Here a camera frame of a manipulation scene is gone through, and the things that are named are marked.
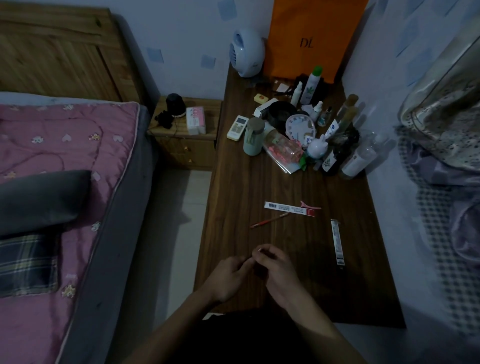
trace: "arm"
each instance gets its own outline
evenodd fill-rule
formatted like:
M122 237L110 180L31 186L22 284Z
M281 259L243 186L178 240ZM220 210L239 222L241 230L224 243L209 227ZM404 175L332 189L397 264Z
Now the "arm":
M182 344L195 323L217 303L228 301L240 288L254 260L242 257L220 261L203 286L192 293L162 326L138 347L123 364L165 363Z
M261 250L269 252L269 258ZM266 287L297 324L315 357L325 364L366 364L302 286L288 256L271 244L254 249L252 257L268 269Z

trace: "green cap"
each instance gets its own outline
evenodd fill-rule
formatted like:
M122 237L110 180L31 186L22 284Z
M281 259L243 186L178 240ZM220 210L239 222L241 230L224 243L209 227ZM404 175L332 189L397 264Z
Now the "green cap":
M318 77L318 76L320 76L320 75L322 74L322 71L323 71L323 70L324 70L324 69L323 69L322 67L320 67L320 66L315 66L315 68L313 69L312 74L313 74L314 76L317 76L317 77Z

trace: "pink quilt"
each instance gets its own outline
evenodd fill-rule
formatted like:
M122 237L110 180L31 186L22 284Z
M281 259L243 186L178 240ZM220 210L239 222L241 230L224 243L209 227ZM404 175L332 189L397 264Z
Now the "pink quilt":
M37 173L92 171L85 209L61 237L59 290L0 299L2 364L57 359L105 209L130 160L139 109L133 102L0 105L0 183Z

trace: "orange bag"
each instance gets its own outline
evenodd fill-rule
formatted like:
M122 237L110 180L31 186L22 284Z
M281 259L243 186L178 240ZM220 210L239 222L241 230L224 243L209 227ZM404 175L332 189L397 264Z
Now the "orange bag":
M294 79L323 67L333 83L368 0L275 0L264 74Z

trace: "remote control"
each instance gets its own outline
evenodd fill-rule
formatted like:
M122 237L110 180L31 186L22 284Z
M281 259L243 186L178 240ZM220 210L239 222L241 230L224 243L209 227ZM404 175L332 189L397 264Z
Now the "remote control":
M227 133L227 138L237 142L241 138L241 135L247 126L247 121L248 118L241 115L237 116Z

